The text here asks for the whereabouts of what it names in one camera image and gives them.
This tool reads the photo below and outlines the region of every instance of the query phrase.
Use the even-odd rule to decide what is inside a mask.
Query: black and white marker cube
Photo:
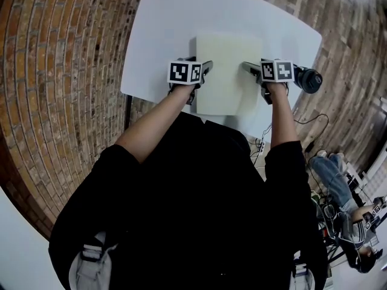
[[[262,81],[284,83],[294,81],[294,68],[291,60],[265,60],[261,62]]]
[[[201,80],[202,63],[196,61],[177,60],[169,62],[168,83],[193,85]]]

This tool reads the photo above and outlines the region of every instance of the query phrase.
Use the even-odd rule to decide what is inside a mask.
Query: cable
[[[358,188],[364,193],[364,195],[367,197],[367,199],[373,203],[373,201],[369,198],[369,196],[365,193],[365,191],[363,190],[365,188],[365,186],[363,188],[360,188],[360,186],[358,186]]]
[[[316,140],[324,133],[325,129],[326,129],[326,128],[328,127],[328,125],[329,125],[329,116],[328,116],[327,114],[319,114],[319,115],[317,115],[316,117],[314,117],[313,119],[306,121],[305,123],[302,123],[302,122],[300,122],[300,121],[298,121],[298,120],[295,120],[295,119],[294,119],[294,121],[297,122],[297,123],[299,123],[299,124],[308,124],[308,123],[311,123],[312,121],[318,119],[318,118],[321,117],[321,116],[324,116],[324,117],[327,118],[327,124],[324,126],[324,128],[323,128],[322,131],[321,131],[321,133],[313,140],[313,141],[316,141]]]
[[[257,151],[257,156],[256,156],[255,161],[254,161],[254,167],[255,167],[256,161],[257,161],[258,158],[259,158],[259,151],[261,150],[261,146],[262,146],[262,144],[263,144],[263,142],[264,142],[265,135],[267,135],[267,134],[270,132],[271,129],[272,129],[272,124],[270,124],[270,125],[266,128],[266,130],[262,133],[261,142],[259,143],[259,146],[258,146],[258,144],[256,143],[257,138],[255,139],[255,145],[256,145],[258,151]]]

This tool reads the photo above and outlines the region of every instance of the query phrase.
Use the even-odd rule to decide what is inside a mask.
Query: black shirt
[[[75,256],[106,231],[119,242],[110,289],[135,280],[171,285],[178,276],[258,285],[268,274],[288,289],[298,250],[322,289],[327,251],[300,142],[274,147],[265,172],[266,182],[241,133],[187,114],[143,164],[120,146],[105,149],[53,228],[49,252],[59,280],[69,289]]]

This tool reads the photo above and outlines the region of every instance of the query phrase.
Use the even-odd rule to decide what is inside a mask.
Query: black wire
[[[367,199],[369,199],[369,201],[370,201],[371,203],[373,203],[372,200],[369,198],[369,196],[368,196],[368,195],[365,193],[365,191],[363,190],[364,187],[363,187],[363,188],[360,188],[360,186],[359,186],[359,189],[364,193],[364,195],[367,197]]]
[[[322,131],[321,131],[321,133],[313,140],[313,141],[316,141],[316,140],[324,133],[325,129],[326,129],[326,128],[328,127],[328,125],[329,125],[329,116],[328,116],[327,114],[319,114],[319,115],[317,115],[316,117],[314,117],[313,119],[311,119],[311,120],[309,120],[309,121],[306,121],[305,123],[302,123],[302,122],[300,122],[300,121],[298,121],[298,120],[295,120],[295,119],[294,119],[294,121],[297,122],[297,123],[299,123],[299,124],[308,124],[308,123],[311,123],[312,121],[318,119],[318,118],[321,117],[321,116],[325,116],[325,117],[327,118],[327,124],[324,126],[324,128],[323,128]]]

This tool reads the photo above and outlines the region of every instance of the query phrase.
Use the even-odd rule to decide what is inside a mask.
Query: hand
[[[266,87],[270,91],[271,94],[279,94],[279,93],[283,93],[283,92],[286,94],[285,83],[267,83]]]

